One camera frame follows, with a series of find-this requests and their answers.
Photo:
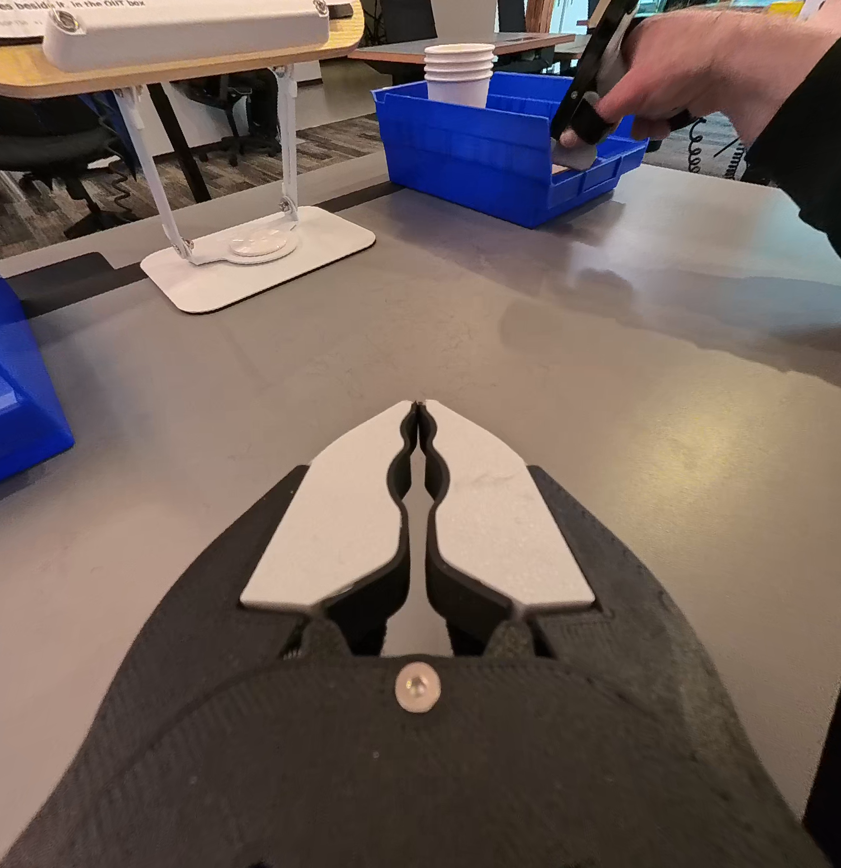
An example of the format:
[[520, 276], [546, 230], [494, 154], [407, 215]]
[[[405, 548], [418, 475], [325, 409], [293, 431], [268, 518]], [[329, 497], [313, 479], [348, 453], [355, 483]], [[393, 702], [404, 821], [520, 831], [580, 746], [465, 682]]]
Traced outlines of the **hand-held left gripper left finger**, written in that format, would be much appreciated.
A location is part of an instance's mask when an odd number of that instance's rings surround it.
[[335, 623], [355, 654], [377, 655], [410, 586], [404, 496], [417, 407], [402, 400], [308, 465], [241, 592], [241, 605]]

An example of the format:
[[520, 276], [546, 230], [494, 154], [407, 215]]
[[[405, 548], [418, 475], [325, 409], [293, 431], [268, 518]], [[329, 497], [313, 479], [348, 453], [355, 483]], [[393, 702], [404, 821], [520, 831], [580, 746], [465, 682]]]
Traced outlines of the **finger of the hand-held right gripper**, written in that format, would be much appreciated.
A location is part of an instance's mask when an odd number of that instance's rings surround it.
[[586, 171], [597, 159], [597, 146], [582, 140], [575, 140], [568, 146], [562, 145], [559, 139], [551, 140], [551, 162]]

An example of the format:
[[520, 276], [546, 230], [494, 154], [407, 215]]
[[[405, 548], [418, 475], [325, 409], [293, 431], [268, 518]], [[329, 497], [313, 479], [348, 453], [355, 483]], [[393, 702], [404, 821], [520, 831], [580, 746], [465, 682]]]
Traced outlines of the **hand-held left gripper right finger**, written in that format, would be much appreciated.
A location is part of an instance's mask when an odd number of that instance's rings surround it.
[[481, 656], [504, 623], [583, 613], [596, 595], [527, 463], [436, 400], [418, 404], [432, 498], [426, 595], [455, 656]]

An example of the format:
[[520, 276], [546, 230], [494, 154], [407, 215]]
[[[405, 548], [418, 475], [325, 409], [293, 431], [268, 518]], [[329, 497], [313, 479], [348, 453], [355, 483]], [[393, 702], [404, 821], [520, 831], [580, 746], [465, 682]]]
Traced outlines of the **blue plastic bin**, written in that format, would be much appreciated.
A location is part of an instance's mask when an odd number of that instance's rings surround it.
[[74, 444], [22, 304], [0, 275], [0, 483]]
[[625, 118], [585, 171], [556, 168], [550, 120], [571, 79], [495, 72], [485, 108], [431, 101], [426, 82], [374, 90], [390, 180], [519, 226], [541, 226], [611, 192], [643, 162]]

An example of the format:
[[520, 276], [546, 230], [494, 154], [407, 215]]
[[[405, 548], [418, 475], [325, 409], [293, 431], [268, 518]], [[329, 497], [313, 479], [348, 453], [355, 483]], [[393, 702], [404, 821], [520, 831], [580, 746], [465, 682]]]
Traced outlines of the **black standing desk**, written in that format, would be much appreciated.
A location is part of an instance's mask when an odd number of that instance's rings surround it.
[[162, 83], [151, 83], [147, 85], [147, 90], [150, 94], [155, 113], [157, 114], [169, 143], [172, 146], [173, 154], [176, 157], [179, 168], [183, 173], [186, 185], [196, 203], [202, 203], [211, 200], [211, 193], [207, 187], [205, 180], [202, 177], [197, 161], [192, 154], [188, 142], [186, 140], [183, 129], [176, 116], [176, 112], [170, 102]]

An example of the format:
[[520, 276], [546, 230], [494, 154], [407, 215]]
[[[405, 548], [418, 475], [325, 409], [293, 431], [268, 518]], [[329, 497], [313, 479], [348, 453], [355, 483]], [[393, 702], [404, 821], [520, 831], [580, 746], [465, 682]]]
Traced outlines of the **person's right hand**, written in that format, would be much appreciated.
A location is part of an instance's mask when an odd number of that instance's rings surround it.
[[626, 72], [595, 105], [608, 123], [634, 118], [659, 139], [683, 111], [724, 114], [753, 143], [841, 38], [841, 8], [801, 21], [733, 10], [685, 9], [639, 24], [623, 44]]

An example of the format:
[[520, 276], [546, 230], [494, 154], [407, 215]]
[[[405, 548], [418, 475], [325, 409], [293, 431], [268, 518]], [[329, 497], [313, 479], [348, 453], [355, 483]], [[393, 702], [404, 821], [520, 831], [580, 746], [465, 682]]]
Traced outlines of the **black chair back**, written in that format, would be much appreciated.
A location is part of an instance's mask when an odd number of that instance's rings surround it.
[[380, 1], [385, 44], [437, 38], [431, 1]]

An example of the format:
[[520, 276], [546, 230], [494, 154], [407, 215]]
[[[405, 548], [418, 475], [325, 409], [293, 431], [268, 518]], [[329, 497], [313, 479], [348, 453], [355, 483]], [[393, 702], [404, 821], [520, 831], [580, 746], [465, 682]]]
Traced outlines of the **brown top table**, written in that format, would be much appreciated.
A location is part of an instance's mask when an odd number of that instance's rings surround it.
[[525, 53], [537, 49], [565, 46], [578, 47], [583, 35], [572, 33], [493, 33], [480, 37], [469, 38], [433, 38], [409, 42], [395, 42], [378, 46], [367, 46], [354, 49], [348, 58], [364, 62], [400, 62], [423, 64], [426, 49], [448, 44], [491, 44], [496, 57]]

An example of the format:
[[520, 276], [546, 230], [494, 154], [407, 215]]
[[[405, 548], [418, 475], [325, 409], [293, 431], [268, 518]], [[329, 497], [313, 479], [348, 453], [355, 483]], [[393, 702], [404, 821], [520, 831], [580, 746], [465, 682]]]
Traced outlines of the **person's black clothing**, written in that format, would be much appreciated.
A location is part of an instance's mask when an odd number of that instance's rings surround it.
[[803, 822], [830, 864], [841, 867], [841, 691]]

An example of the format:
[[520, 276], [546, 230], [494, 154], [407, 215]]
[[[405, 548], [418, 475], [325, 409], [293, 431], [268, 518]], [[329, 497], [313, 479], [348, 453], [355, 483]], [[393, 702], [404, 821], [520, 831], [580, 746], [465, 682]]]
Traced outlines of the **black office chair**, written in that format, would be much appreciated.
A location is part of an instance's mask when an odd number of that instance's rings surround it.
[[137, 219], [126, 204], [126, 174], [112, 169], [115, 211], [101, 209], [85, 187], [89, 165], [109, 157], [136, 176], [136, 154], [114, 115], [101, 94], [37, 100], [0, 95], [0, 171], [22, 173], [49, 190], [59, 180], [72, 200], [83, 201], [88, 214], [65, 230], [70, 241]]

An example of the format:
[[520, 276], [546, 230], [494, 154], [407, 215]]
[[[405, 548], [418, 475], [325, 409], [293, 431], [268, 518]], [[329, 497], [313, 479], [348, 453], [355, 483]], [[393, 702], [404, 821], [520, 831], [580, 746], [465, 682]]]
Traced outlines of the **instruction sheet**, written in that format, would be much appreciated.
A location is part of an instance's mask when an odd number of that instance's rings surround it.
[[350, 2], [323, 1], [0, 1], [0, 43], [39, 42], [48, 24], [69, 26], [72, 34], [93, 35], [99, 29], [121, 30], [153, 25], [249, 25], [252, 31], [272, 28], [277, 36], [297, 35], [289, 43], [326, 41], [332, 20], [353, 16]]

